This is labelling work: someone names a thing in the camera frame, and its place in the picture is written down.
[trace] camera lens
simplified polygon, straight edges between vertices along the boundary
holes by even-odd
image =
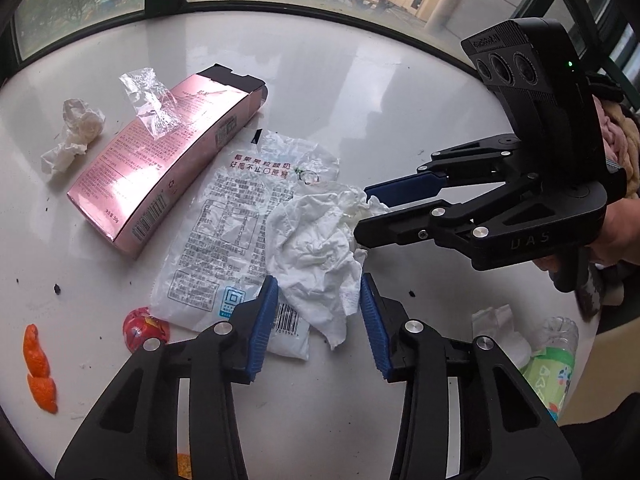
[[[491,71],[489,70],[489,67],[487,65],[485,65],[479,59],[476,61],[476,65],[478,66],[478,72],[482,77],[484,77],[485,79],[491,79]]]
[[[491,62],[491,66],[494,67],[495,73],[497,73],[498,77],[505,83],[511,84],[513,81],[511,70],[509,70],[509,67],[504,62],[504,60],[500,56],[491,54],[489,56],[489,61]]]
[[[535,84],[538,76],[536,75],[536,70],[533,68],[530,61],[522,54],[515,54],[513,56],[513,60],[516,63],[518,72],[520,72],[520,75],[524,78],[524,81],[532,85]]]

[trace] person's hand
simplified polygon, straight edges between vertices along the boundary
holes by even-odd
[[[590,260],[605,267],[620,260],[640,264],[640,200],[623,198],[607,206],[607,213],[598,238],[588,245]],[[534,260],[541,270],[558,272],[555,256]]]

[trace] red candy wrapper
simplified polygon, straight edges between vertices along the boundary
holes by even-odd
[[[149,315],[149,307],[143,306],[127,314],[122,324],[124,344],[133,354],[147,339],[157,337],[166,343],[169,341],[169,324]]]

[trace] green bottle label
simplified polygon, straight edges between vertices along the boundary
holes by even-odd
[[[574,371],[575,358],[560,348],[545,348],[533,354],[522,375],[556,422]]]

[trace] plastic bottle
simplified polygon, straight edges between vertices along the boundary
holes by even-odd
[[[574,372],[578,327],[567,317],[549,317],[534,339],[534,352],[522,375],[557,422]]]

